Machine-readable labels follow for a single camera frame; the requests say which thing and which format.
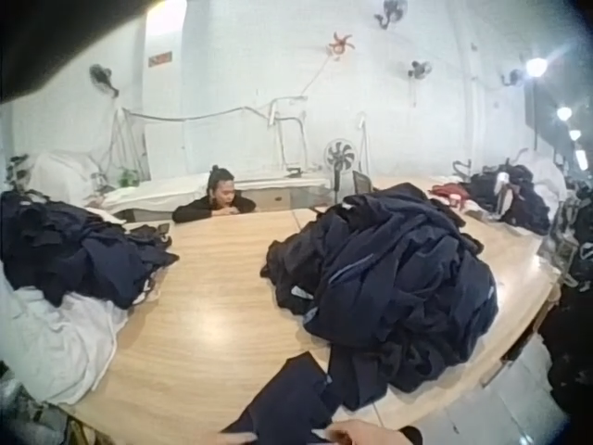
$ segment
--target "hand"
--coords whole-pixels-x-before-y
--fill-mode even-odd
[[[245,445],[257,439],[258,437],[253,433],[218,433],[203,437],[197,445]]]
[[[332,443],[339,445],[411,445],[399,431],[361,420],[346,420],[346,422],[331,424],[325,433]]]
[[[239,210],[236,207],[225,207],[224,209],[213,210],[212,216],[236,215],[238,213]]]

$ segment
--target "woman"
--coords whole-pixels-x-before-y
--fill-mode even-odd
[[[173,220],[176,223],[189,223],[211,216],[236,215],[255,210],[255,202],[235,193],[233,181],[234,176],[228,170],[213,166],[208,177],[207,195],[178,207],[173,212]]]

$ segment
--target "dark hair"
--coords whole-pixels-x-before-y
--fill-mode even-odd
[[[208,191],[215,191],[220,182],[234,181],[234,176],[226,169],[219,168],[218,165],[213,165],[208,177]]]

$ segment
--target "wall light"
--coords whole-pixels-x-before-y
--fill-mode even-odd
[[[558,119],[566,122],[569,119],[571,119],[571,116],[573,116],[573,111],[568,107],[561,107],[561,108],[558,108],[558,111],[556,111],[556,114],[558,115]]]
[[[544,58],[532,58],[525,64],[525,70],[531,77],[541,77],[547,69],[548,62]]]
[[[581,137],[581,131],[580,130],[571,130],[570,132],[568,132],[568,135],[571,136],[571,139],[576,141],[578,140],[579,137]]]
[[[185,0],[165,0],[148,10],[146,16],[146,35],[158,36],[178,32],[185,20]]]
[[[576,156],[576,162],[578,162],[580,169],[583,171],[588,169],[589,164],[587,162],[587,153],[585,153],[585,150],[579,148],[574,152],[574,155]]]

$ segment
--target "black top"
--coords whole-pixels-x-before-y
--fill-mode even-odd
[[[231,207],[239,210],[239,213],[251,213],[256,209],[256,203],[251,199],[240,196],[238,193],[234,196]],[[212,203],[209,197],[202,197],[186,206],[180,206],[173,212],[173,220],[176,223],[189,223],[190,221],[203,220],[212,216],[213,210],[218,210],[216,203]]]

